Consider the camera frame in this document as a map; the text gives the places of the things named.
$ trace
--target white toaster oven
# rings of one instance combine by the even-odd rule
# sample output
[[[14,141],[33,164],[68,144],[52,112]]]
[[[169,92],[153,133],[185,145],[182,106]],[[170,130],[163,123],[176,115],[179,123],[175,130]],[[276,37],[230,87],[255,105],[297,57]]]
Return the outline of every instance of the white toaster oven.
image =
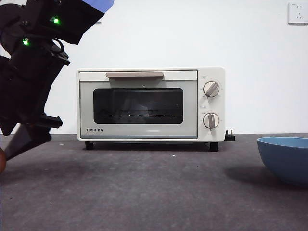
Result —
[[[92,142],[210,142],[225,138],[221,67],[77,72],[77,137]]]

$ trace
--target white knob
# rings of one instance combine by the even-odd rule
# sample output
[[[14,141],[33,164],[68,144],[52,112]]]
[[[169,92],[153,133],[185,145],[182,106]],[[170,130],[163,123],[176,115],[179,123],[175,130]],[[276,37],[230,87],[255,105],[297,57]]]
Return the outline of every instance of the white knob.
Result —
[[[203,118],[203,123],[208,129],[217,128],[219,125],[219,117],[214,113],[206,114]]]
[[[207,97],[215,97],[219,93],[219,84],[216,82],[208,82],[203,87],[203,92]]]

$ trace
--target bowl rim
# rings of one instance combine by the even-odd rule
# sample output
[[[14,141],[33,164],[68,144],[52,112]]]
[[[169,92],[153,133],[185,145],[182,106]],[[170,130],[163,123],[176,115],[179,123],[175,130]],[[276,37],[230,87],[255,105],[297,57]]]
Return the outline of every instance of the bowl rim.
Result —
[[[268,137],[260,137],[257,139],[258,142],[261,142],[261,143],[267,143],[267,144],[270,144],[270,145],[275,145],[275,146],[280,146],[280,147],[289,147],[289,148],[300,148],[300,149],[308,149],[308,147],[298,147],[298,146],[290,146],[290,145],[281,145],[281,144],[274,144],[274,143],[270,143],[270,142],[265,142],[263,141],[262,139],[268,139],[268,138],[284,138],[284,139],[296,139],[296,140],[307,140],[308,142],[308,138],[306,137],[290,137],[290,136],[268,136]]]

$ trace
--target power plug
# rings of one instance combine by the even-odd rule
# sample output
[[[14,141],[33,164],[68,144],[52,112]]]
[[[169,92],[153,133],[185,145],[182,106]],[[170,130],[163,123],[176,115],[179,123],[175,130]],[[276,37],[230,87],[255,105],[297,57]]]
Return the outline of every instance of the power plug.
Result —
[[[225,141],[235,141],[235,136],[233,135],[233,130],[231,130],[230,134],[229,134],[228,130],[226,131]]]

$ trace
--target electrical socket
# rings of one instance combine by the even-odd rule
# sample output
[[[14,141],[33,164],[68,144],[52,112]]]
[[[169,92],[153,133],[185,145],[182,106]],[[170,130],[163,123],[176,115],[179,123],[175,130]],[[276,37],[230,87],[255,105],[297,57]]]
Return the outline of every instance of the electrical socket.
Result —
[[[308,2],[289,3],[289,23],[308,24]]]

